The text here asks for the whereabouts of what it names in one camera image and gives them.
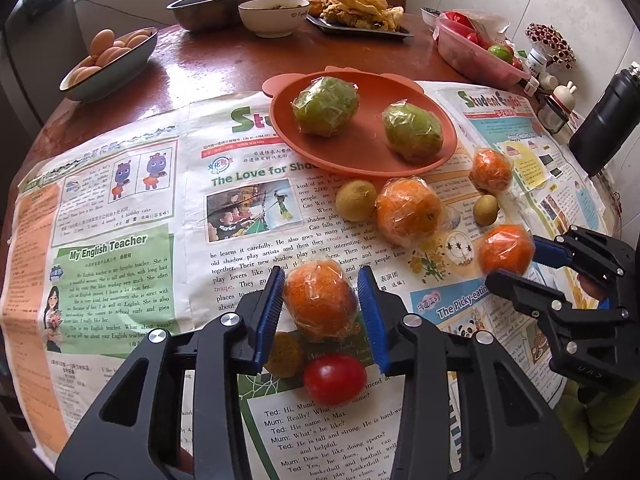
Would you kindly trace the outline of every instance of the stainless steel bowl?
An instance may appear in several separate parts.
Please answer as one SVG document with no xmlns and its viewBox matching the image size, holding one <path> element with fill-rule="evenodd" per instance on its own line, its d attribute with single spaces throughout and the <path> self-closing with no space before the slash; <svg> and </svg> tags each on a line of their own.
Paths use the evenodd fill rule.
<svg viewBox="0 0 640 480">
<path fill-rule="evenodd" d="M 233 27 L 240 22 L 238 5 L 248 0 L 178 0 L 166 8 L 184 30 L 202 32 Z"/>
</svg>

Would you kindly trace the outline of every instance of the table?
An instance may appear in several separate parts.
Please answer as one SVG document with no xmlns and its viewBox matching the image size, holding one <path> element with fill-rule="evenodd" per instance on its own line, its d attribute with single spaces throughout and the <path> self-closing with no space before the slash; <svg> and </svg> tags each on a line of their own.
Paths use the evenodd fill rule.
<svg viewBox="0 0 640 480">
<path fill-rule="evenodd" d="M 132 82 L 95 103 L 63 100 L 38 134 L 9 190 L 0 248 L 2 279 L 18 183 L 39 161 L 104 132 L 194 101 L 259 91 L 274 75 L 320 72 L 327 65 L 413 80 L 468 82 L 439 56 L 420 17 L 407 14 L 403 25 L 414 38 L 327 36 L 309 22 L 280 40 L 258 38 L 242 26 L 207 34 L 190 34 L 179 25 L 161 30 L 149 65 Z"/>
</svg>

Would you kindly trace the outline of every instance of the black water bottle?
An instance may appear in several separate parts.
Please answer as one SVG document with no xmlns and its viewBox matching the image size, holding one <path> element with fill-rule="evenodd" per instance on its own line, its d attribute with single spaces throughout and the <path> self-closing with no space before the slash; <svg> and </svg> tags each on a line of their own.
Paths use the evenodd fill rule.
<svg viewBox="0 0 640 480">
<path fill-rule="evenodd" d="M 569 140 L 569 149 L 589 176 L 597 174 L 640 123 L 640 66 L 613 76 L 604 95 Z"/>
</svg>

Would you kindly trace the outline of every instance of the rectangular black plate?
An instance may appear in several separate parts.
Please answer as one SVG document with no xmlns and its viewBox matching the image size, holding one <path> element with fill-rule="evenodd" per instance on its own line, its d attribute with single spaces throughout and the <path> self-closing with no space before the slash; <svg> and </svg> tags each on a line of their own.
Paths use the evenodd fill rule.
<svg viewBox="0 0 640 480">
<path fill-rule="evenodd" d="M 325 34 L 353 34 L 354 36 L 377 36 L 379 38 L 395 38 L 397 40 L 404 40 L 404 38 L 412 38 L 414 36 L 404 27 L 400 27 L 397 32 L 391 32 L 389 30 L 370 30 L 368 28 L 341 27 L 340 25 L 327 23 L 322 18 L 315 18 L 310 14 L 308 14 L 306 18 L 316 27 L 322 30 Z"/>
</svg>

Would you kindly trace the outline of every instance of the kiwi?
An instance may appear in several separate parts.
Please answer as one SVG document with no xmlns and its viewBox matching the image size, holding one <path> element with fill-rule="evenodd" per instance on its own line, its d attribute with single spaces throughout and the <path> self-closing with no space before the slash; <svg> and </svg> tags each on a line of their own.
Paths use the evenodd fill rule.
<svg viewBox="0 0 640 480">
<path fill-rule="evenodd" d="M 498 218 L 500 205 L 493 195 L 482 195 L 474 205 L 474 220 L 480 227 L 491 225 Z"/>
<path fill-rule="evenodd" d="M 305 351 L 298 338 L 291 332 L 276 332 L 273 336 L 269 360 L 264 367 L 281 379 L 288 379 L 302 371 Z"/>
<path fill-rule="evenodd" d="M 335 195 L 335 209 L 349 222 L 362 222 L 372 215 L 378 192 L 366 180 L 350 180 Z"/>
</svg>

